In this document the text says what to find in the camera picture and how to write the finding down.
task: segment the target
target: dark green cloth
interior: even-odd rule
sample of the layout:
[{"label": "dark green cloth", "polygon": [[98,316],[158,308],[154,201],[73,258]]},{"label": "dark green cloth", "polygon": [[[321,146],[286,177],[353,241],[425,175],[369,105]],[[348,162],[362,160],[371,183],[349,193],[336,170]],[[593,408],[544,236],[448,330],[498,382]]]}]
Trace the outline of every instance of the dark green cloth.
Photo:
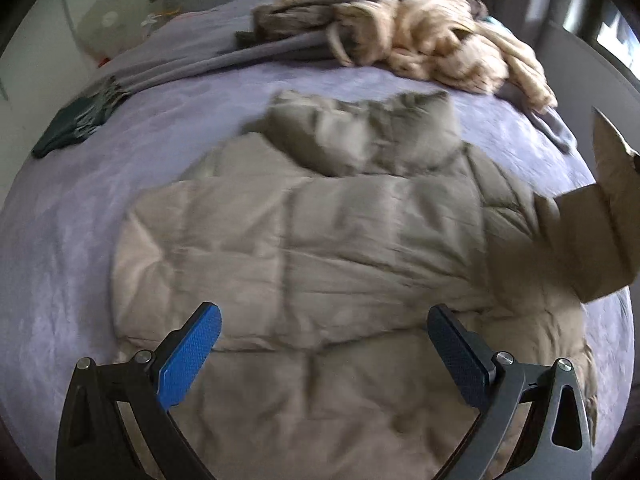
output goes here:
[{"label": "dark green cloth", "polygon": [[111,114],[129,97],[114,78],[91,97],[81,96],[62,108],[31,150],[42,158],[53,150],[79,144],[102,126]]}]

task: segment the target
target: window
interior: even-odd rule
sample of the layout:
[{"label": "window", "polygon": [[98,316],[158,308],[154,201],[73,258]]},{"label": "window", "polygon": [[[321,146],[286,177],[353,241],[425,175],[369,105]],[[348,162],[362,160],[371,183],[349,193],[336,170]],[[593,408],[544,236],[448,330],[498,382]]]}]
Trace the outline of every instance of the window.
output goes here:
[{"label": "window", "polygon": [[640,42],[626,20],[607,0],[603,7],[603,19],[596,41],[618,58],[632,74],[640,79]]},{"label": "window", "polygon": [[583,0],[581,11],[578,36],[640,91],[640,41],[618,8],[611,0]]}]

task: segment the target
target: down jacket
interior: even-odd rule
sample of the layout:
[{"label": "down jacket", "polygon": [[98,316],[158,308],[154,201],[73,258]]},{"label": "down jacket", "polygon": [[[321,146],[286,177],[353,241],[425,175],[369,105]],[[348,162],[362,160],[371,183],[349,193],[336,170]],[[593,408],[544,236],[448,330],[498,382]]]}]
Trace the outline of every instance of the down jacket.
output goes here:
[{"label": "down jacket", "polygon": [[616,182],[640,189],[632,153],[598,121],[623,174],[553,200],[463,142],[445,92],[284,92],[261,134],[128,213],[113,271],[123,353],[153,348],[202,301],[220,306],[222,336],[172,413],[224,479],[431,478],[476,416],[421,328],[436,303],[521,362],[571,359],[593,434],[580,300],[633,279],[620,240],[636,223],[620,221]]}]

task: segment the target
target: blue gripper pad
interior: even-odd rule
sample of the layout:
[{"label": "blue gripper pad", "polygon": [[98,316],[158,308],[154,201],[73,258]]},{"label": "blue gripper pad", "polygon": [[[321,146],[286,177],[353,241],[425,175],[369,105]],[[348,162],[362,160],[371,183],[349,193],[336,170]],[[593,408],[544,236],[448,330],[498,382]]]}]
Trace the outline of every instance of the blue gripper pad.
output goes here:
[{"label": "blue gripper pad", "polygon": [[222,330],[220,309],[209,303],[158,372],[157,397],[168,410],[189,391]]},{"label": "blue gripper pad", "polygon": [[426,329],[465,402],[481,411],[486,409],[489,387],[495,379],[493,351],[442,304],[429,310]]}]

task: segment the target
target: metal screw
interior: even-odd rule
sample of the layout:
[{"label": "metal screw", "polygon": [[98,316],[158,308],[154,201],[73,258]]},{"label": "metal screw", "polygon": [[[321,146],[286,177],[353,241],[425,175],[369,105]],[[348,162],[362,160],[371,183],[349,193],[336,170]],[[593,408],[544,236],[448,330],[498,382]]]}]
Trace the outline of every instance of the metal screw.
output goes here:
[{"label": "metal screw", "polygon": [[91,359],[88,357],[81,357],[76,363],[76,368],[78,370],[86,370],[89,366],[91,366]]},{"label": "metal screw", "polygon": [[495,360],[503,366],[509,366],[513,364],[513,356],[509,352],[498,352],[495,356]]},{"label": "metal screw", "polygon": [[141,350],[135,355],[134,359],[136,360],[137,363],[141,365],[145,365],[149,361],[151,361],[151,357],[152,355],[149,350]]},{"label": "metal screw", "polygon": [[565,372],[568,372],[571,370],[571,368],[573,368],[569,359],[558,359],[558,367]]}]

